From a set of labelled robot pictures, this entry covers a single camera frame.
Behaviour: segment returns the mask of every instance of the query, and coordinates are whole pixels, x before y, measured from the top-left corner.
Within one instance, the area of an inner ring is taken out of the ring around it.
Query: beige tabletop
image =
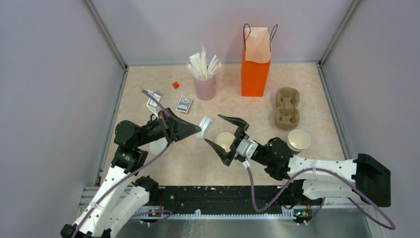
[[[180,85],[174,89],[172,83]],[[163,93],[161,103],[174,112],[181,96],[194,99],[188,114],[177,115],[196,125],[205,114],[214,118],[207,139],[215,140],[222,132],[234,133],[236,127],[217,115],[239,117],[250,125],[247,134],[252,140],[264,145],[273,137],[285,140],[289,130],[274,125],[275,95],[279,88],[288,86],[300,92],[300,123],[297,129],[306,131],[311,137],[309,148],[299,156],[323,159],[344,160],[331,112],[319,78],[315,63],[272,63],[263,97],[241,96],[241,65],[225,64],[216,74],[216,97],[210,101],[200,101],[194,89],[193,79],[186,65],[171,66],[132,66],[129,68],[116,122],[130,120],[140,126],[147,123],[151,111],[146,107],[148,97],[143,89]],[[117,146],[109,147],[104,175],[110,165]],[[281,185],[268,176],[264,166],[251,161],[256,185]],[[247,171],[239,161],[230,167],[223,165],[213,149],[196,135],[171,144],[168,153],[138,176],[150,175],[160,185],[250,185]]]

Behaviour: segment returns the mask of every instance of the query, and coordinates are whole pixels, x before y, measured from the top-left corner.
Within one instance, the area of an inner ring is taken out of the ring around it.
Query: white wall
[[[59,237],[96,175],[122,69],[81,0],[0,4],[0,236]]]
[[[419,237],[420,1],[366,0],[326,69],[353,151],[391,170],[396,238]]]
[[[242,59],[242,29],[278,30],[273,61],[322,57],[352,0],[94,0],[128,64],[186,63],[207,46],[223,61]]]

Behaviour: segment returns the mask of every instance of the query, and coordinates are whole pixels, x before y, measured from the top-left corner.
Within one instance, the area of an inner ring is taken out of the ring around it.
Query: cup lid
[[[213,118],[210,115],[204,115],[203,119],[200,122],[200,133],[197,134],[197,138],[204,140],[209,134],[211,125],[213,125]]]

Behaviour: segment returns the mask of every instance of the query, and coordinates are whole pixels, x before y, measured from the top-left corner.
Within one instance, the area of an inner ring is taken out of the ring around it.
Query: pink container
[[[216,76],[206,82],[194,78],[194,86],[196,87],[196,95],[200,100],[208,101],[216,96]]]

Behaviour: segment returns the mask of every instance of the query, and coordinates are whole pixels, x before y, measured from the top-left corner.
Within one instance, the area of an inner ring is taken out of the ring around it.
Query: paper bag
[[[266,27],[244,25],[242,49],[242,96],[262,97],[268,70],[271,64],[271,41],[277,31],[275,25],[270,32]]]

